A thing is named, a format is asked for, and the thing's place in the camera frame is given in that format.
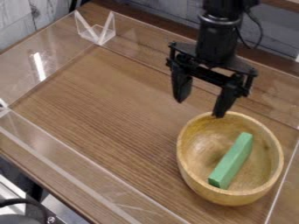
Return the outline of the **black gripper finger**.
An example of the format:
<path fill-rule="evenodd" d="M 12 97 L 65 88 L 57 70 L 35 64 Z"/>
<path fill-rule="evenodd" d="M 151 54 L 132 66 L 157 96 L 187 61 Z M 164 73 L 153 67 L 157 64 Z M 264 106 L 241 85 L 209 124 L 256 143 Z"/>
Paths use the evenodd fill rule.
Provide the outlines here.
<path fill-rule="evenodd" d="M 189 96 L 192 91 L 192 77 L 187 74 L 183 67 L 172 64 L 172 96 L 181 103 Z"/>
<path fill-rule="evenodd" d="M 220 94 L 212 110 L 212 115 L 221 118 L 229 110 L 237 98 L 237 87 L 233 84 L 227 84 L 220 90 Z"/>

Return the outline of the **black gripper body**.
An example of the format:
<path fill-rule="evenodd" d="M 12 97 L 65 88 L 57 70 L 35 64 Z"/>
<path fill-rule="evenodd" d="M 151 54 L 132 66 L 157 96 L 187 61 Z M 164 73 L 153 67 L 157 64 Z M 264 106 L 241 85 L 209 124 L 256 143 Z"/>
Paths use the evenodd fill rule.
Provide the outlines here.
<path fill-rule="evenodd" d="M 200 33 L 195 44 L 171 42 L 165 65 L 179 64 L 192 78 L 220 87 L 233 84 L 237 97 L 247 96 L 256 70 L 236 56 L 241 16 L 200 16 Z"/>

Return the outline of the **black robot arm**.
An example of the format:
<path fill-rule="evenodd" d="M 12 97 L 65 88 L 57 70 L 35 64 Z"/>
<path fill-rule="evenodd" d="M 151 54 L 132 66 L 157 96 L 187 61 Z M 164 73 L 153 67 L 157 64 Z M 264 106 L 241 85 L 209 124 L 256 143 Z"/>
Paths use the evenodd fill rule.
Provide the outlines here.
<path fill-rule="evenodd" d="M 236 55 L 243 16 L 259 0 L 203 0 L 195 44 L 171 42 L 165 65 L 171 70 L 172 97 L 183 102 L 195 78 L 220 87 L 212 115 L 221 118 L 235 100 L 248 96 L 257 70 Z"/>

